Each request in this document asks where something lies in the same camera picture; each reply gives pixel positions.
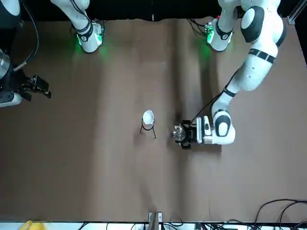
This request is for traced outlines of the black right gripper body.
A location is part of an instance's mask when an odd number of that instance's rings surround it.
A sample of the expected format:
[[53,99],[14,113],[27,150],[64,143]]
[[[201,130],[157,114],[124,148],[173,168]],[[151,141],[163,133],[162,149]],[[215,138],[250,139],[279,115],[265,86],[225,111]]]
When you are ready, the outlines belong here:
[[13,71],[7,70],[5,74],[0,73],[0,92],[27,92],[31,90],[30,78],[26,76],[23,69]]

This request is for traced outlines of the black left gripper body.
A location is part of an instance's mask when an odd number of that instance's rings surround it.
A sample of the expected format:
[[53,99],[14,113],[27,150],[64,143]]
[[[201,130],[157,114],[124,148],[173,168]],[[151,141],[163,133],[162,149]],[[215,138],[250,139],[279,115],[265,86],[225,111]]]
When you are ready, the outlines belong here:
[[188,122],[188,143],[197,142],[197,125],[192,121]]

